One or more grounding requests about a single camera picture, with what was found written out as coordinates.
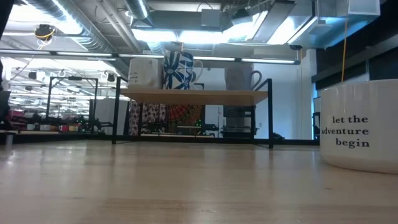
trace wooden shelf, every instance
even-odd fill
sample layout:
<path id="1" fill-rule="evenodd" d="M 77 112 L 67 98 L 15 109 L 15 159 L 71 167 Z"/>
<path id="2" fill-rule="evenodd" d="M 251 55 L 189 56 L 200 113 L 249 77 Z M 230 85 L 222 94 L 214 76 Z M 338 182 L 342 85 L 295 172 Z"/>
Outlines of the wooden shelf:
<path id="1" fill-rule="evenodd" d="M 121 94 L 138 103 L 169 105 L 253 106 L 268 97 L 266 91 L 122 89 Z"/>

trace blue floral mug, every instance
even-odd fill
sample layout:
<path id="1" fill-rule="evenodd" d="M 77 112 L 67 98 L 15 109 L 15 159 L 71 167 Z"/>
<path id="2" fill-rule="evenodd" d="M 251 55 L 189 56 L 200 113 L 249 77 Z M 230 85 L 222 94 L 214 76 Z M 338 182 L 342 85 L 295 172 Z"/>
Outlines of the blue floral mug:
<path id="1" fill-rule="evenodd" d="M 195 63 L 200 63 L 199 75 L 193 71 Z M 165 89 L 189 90 L 198 81 L 203 72 L 203 64 L 193 60 L 193 55 L 188 52 L 167 52 L 164 62 L 164 87 Z"/>

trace black metal frame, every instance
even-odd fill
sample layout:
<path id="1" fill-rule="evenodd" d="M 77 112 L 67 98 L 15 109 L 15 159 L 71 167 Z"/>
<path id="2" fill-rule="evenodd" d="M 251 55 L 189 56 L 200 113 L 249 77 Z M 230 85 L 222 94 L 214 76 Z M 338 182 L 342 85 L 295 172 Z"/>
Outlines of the black metal frame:
<path id="1" fill-rule="evenodd" d="M 47 121 L 49 119 L 50 116 L 50 100 L 51 100 L 51 90 L 53 87 L 55 87 L 57 84 L 55 84 L 54 86 L 52 86 L 52 80 L 54 79 L 58 79 L 60 81 L 64 80 L 64 79 L 69 79 L 69 77 L 50 77 L 50 84 L 49 84 L 49 96 L 47 98 L 47 109 L 45 110 L 45 120 Z M 98 79 L 97 78 L 82 78 L 82 77 L 72 77 L 71 80 L 74 81 L 80 81 L 80 80 L 94 80 L 95 81 L 95 92 L 94 92 L 94 105 L 93 105 L 93 114 L 92 114 L 92 118 L 95 119 L 95 108 L 97 105 L 97 90 L 98 90 Z"/>
<path id="2" fill-rule="evenodd" d="M 162 137 L 162 136 L 141 136 L 142 128 L 142 108 L 143 104 L 139 104 L 139 121 L 138 121 L 138 136 L 118 136 L 118 114 L 119 114 L 119 99 L 120 99 L 120 85 L 121 77 L 116 79 L 116 97 L 113 113 L 113 132 L 111 136 L 112 144 L 116 144 L 118 139 L 125 139 L 130 141 L 177 141 L 177 142 L 214 142 L 214 143 L 251 143 L 251 144 L 268 144 L 269 149 L 274 148 L 274 122 L 273 122 L 273 108 L 272 108 L 272 79 L 268 78 L 262 82 L 255 91 L 259 91 L 263 86 L 268 86 L 268 139 L 255 139 L 256 135 L 256 106 L 251 106 L 251 138 L 250 139 L 208 139 L 208 138 L 178 138 L 178 137 Z"/>

